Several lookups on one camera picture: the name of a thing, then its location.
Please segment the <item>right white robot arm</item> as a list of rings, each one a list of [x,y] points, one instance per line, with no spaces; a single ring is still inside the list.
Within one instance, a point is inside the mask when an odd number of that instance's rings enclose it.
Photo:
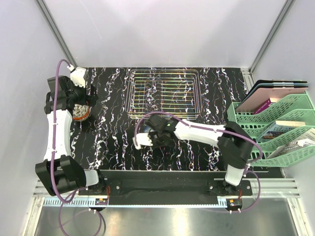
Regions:
[[[208,125],[180,118],[165,119],[153,114],[145,125],[149,131],[135,135],[137,149],[143,146],[155,149],[167,146],[173,140],[194,141],[218,148],[226,174],[216,193],[221,196],[238,194],[254,141],[237,123],[229,121],[225,125]]]

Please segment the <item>orange patterned bowl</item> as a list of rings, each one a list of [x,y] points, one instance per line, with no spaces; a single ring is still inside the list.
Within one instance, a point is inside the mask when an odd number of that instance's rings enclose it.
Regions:
[[[85,121],[90,115],[90,107],[88,105],[75,104],[72,118],[76,122]]]

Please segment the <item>blue white floral bowl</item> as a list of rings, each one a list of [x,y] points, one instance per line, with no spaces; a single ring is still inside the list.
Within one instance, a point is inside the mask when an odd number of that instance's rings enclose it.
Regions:
[[[150,133],[150,132],[151,132],[151,130],[152,130],[152,128],[151,128],[151,127],[149,127],[149,126],[145,126],[145,127],[144,127],[143,132],[144,132],[144,133]]]

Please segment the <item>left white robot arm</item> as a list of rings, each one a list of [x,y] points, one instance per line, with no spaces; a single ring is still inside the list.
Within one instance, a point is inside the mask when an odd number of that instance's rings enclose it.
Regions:
[[[75,106],[87,110],[95,106],[98,96],[95,87],[87,94],[85,87],[76,86],[69,77],[48,79],[50,92],[46,95],[44,112],[49,122],[48,144],[44,160],[37,163],[35,173],[51,196],[87,188],[100,195],[106,182],[99,170],[85,170],[71,156],[70,127],[73,121],[85,119],[89,112],[75,116]]]

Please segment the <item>wire dish rack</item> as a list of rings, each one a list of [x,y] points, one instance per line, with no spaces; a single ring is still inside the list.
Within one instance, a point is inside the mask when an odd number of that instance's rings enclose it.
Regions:
[[[195,69],[133,69],[125,111],[132,119],[159,111],[195,120],[201,113],[201,90]]]

